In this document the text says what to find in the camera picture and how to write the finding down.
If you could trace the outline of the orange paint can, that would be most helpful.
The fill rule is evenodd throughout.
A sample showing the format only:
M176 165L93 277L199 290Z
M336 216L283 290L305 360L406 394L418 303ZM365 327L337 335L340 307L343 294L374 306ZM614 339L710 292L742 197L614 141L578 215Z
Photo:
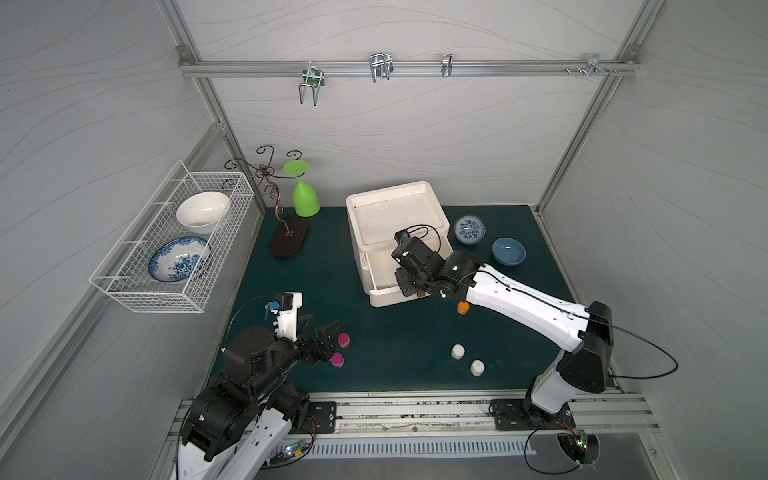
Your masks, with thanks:
M461 316L466 315L468 313L469 309L470 309L470 305L469 305L468 302L461 301L457 305L457 313L459 315L461 315Z

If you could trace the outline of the white three-drawer cabinet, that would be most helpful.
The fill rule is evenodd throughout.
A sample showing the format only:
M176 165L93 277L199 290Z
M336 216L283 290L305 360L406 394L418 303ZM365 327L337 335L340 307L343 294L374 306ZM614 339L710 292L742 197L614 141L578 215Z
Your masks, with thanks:
M450 222L432 186L417 181L363 193L346 199L353 257L364 292L373 307L386 307L410 300L397 284L398 268L391 254L395 233L409 229L442 257L452 253Z

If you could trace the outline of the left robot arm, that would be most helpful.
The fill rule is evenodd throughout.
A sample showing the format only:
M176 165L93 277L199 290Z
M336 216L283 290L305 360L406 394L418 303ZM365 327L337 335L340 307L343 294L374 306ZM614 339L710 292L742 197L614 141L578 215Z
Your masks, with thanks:
M331 361L342 326L335 321L295 340L263 326L243 331L182 421L171 478L252 479L307 457L319 427L308 393L287 378L300 363Z

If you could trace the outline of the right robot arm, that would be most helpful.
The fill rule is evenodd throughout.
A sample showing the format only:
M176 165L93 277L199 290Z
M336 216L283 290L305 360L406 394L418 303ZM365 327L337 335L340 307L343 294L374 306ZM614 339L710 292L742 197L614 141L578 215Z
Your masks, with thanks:
M548 338L560 353L533 380L525 397L530 416L553 417L578 393L599 394L606 388L613 349L610 308L560 300L515 281L488 264L461 252L448 258L395 248L392 258L404 296L418 292L455 298L509 317Z

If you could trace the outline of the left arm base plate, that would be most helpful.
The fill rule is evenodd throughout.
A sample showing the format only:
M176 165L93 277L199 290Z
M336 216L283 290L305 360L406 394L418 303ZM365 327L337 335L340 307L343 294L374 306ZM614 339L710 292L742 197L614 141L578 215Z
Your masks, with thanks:
M336 430L338 404L335 401L310 401L300 430L315 434L333 434Z

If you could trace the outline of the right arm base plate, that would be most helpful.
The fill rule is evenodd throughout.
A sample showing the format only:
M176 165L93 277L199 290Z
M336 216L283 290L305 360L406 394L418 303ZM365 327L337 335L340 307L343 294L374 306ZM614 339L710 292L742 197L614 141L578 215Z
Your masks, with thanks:
M575 429L576 424L568 403L556 413L547 412L527 399L494 399L488 413L499 431Z

